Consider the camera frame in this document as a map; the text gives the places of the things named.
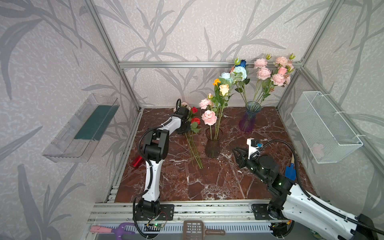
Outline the dark red glass vase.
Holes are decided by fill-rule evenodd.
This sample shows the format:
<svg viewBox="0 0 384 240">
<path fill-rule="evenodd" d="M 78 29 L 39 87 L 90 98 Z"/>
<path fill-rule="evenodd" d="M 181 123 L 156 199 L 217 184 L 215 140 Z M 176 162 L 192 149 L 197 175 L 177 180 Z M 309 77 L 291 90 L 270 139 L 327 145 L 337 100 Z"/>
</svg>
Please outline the dark red glass vase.
<svg viewBox="0 0 384 240">
<path fill-rule="evenodd" d="M 218 130 L 216 134 L 215 129 L 207 129 L 206 132 L 207 143 L 205 146 L 205 154 L 208 158 L 214 159 L 218 158 L 221 152 L 221 139 L 223 137 L 223 131 Z"/>
</svg>

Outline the purple glass vase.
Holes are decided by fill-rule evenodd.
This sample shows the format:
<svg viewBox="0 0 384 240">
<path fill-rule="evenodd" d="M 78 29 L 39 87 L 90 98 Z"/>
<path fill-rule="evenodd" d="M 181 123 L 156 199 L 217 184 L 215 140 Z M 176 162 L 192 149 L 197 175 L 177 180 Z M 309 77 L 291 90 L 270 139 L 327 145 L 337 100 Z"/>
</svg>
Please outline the purple glass vase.
<svg viewBox="0 0 384 240">
<path fill-rule="evenodd" d="M 247 102 L 246 111 L 239 122 L 239 129 L 243 132 L 251 132 L 256 122 L 256 115 L 261 111 L 262 106 L 257 102 Z"/>
</svg>

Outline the peach rose bud stem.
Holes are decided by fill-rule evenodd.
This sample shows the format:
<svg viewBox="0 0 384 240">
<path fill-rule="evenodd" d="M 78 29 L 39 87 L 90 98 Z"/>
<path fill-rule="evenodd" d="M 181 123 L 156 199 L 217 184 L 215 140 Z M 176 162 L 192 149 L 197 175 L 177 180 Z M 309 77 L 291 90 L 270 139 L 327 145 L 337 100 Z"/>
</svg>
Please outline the peach rose bud stem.
<svg viewBox="0 0 384 240">
<path fill-rule="evenodd" d="M 215 85 L 215 106 L 217 107 L 217 122 L 216 122 L 216 133 L 214 140 L 219 138 L 219 130 L 221 119 L 224 113 L 224 109 L 228 106 L 228 101 L 230 99 L 230 86 L 228 84 L 218 83 Z"/>
</svg>

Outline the orange rose stem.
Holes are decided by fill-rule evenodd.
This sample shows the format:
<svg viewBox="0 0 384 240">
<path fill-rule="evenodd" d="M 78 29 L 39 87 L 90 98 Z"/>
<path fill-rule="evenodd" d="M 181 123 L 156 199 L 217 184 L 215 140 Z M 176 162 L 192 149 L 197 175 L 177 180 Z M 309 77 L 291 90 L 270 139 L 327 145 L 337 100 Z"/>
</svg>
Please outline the orange rose stem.
<svg viewBox="0 0 384 240">
<path fill-rule="evenodd" d="M 215 79 L 213 85 L 219 86 L 220 83 L 221 83 L 220 79 Z"/>
</svg>

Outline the pale pink peony stem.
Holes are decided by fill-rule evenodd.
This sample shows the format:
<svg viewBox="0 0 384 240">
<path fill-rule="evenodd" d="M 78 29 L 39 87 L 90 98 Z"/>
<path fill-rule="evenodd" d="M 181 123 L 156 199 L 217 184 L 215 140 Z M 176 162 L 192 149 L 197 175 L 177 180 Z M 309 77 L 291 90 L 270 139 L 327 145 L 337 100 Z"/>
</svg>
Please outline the pale pink peony stem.
<svg viewBox="0 0 384 240">
<path fill-rule="evenodd" d="M 266 80 L 271 77 L 271 71 L 267 68 L 268 60 L 271 59 L 271 55 L 267 54 L 264 58 L 258 58 L 254 61 L 254 69 L 257 71 L 257 84 L 258 90 L 255 92 L 254 100 L 261 104 L 264 101 L 264 95 L 267 89 Z"/>
<path fill-rule="evenodd" d="M 274 74 L 262 83 L 261 103 L 271 95 L 276 87 L 285 87 L 291 82 L 290 75 Z"/>
</svg>

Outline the pale blue flower stem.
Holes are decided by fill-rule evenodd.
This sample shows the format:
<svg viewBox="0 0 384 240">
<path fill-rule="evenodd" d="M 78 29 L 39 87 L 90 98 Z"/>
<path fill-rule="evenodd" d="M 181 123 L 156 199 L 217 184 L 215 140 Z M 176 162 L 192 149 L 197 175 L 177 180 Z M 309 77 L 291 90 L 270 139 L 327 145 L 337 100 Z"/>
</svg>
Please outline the pale blue flower stem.
<svg viewBox="0 0 384 240">
<path fill-rule="evenodd" d="M 241 60 L 238 58 L 234 61 L 234 66 L 231 68 L 229 72 L 224 72 L 219 77 L 221 84 L 228 84 L 230 86 L 230 95 L 231 91 L 235 90 L 236 93 L 239 93 L 241 95 L 241 98 L 246 103 L 247 97 L 246 97 L 246 84 L 248 79 L 248 72 L 246 67 L 240 67 Z"/>
</svg>

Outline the blue rose stem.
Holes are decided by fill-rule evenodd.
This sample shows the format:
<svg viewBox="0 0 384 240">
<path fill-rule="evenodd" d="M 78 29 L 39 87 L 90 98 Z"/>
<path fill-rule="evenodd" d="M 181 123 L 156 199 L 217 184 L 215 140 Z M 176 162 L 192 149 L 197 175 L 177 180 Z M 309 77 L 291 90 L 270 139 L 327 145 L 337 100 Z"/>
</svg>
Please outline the blue rose stem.
<svg viewBox="0 0 384 240">
<path fill-rule="evenodd" d="M 247 62 L 246 62 L 246 60 L 241 60 L 241 62 L 240 62 L 240 64 L 239 64 L 239 66 L 240 66 L 240 67 L 243 67 L 243 68 L 245 68 L 245 67 L 246 67 L 246 65 L 247 65 Z"/>
</svg>

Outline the pink rose bud stem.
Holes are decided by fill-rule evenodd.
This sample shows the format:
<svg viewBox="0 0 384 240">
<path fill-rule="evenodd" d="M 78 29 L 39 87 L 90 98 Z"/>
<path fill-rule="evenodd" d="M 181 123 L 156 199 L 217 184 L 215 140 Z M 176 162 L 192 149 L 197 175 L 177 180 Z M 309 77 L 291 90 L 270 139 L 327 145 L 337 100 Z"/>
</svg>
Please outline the pink rose bud stem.
<svg viewBox="0 0 384 240">
<path fill-rule="evenodd" d="M 287 68 L 286 67 L 280 67 L 278 69 L 278 74 L 284 76 L 286 73 L 288 72 Z"/>
</svg>

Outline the white pink-edged rose stem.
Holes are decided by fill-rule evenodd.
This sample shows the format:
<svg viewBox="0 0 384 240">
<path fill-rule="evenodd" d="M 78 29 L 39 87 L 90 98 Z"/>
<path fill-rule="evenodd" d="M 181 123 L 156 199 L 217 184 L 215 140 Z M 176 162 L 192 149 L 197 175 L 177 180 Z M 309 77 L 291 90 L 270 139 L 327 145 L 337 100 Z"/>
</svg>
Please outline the white pink-edged rose stem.
<svg viewBox="0 0 384 240">
<path fill-rule="evenodd" d="M 286 68 L 288 71 L 292 71 L 294 69 L 294 66 L 293 66 L 293 60 L 296 58 L 296 56 L 294 54 L 291 54 L 289 57 L 277 57 L 275 59 L 275 62 L 274 62 L 274 65 L 276 67 L 284 67 Z"/>
</svg>

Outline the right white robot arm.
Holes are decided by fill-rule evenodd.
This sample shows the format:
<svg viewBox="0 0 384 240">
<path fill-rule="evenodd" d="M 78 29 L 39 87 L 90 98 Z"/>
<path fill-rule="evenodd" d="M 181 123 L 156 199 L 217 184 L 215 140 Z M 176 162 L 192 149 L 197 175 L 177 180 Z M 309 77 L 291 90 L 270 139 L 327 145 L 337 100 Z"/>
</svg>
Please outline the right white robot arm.
<svg viewBox="0 0 384 240">
<path fill-rule="evenodd" d="M 354 216 L 307 192 L 300 178 L 293 181 L 280 173 L 279 164 L 253 138 L 247 139 L 248 148 L 234 148 L 233 154 L 239 168 L 247 168 L 267 186 L 273 198 L 267 213 L 273 219 L 285 218 L 314 230 L 326 240 L 377 240 L 383 231 L 375 228 L 373 221 L 363 215 Z"/>
</svg>

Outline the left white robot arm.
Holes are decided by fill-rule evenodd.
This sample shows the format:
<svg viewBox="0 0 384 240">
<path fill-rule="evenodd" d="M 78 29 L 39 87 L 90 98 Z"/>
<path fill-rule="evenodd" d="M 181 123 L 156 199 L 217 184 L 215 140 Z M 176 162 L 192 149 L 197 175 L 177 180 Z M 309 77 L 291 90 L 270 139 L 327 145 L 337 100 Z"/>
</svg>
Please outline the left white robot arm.
<svg viewBox="0 0 384 240">
<path fill-rule="evenodd" d="M 161 169 L 169 152 L 170 135 L 183 134 L 190 129 L 188 118 L 173 115 L 159 126 L 147 129 L 140 138 L 138 150 L 146 163 L 146 181 L 144 192 L 134 197 L 134 220 L 153 219 L 160 214 Z"/>
</svg>

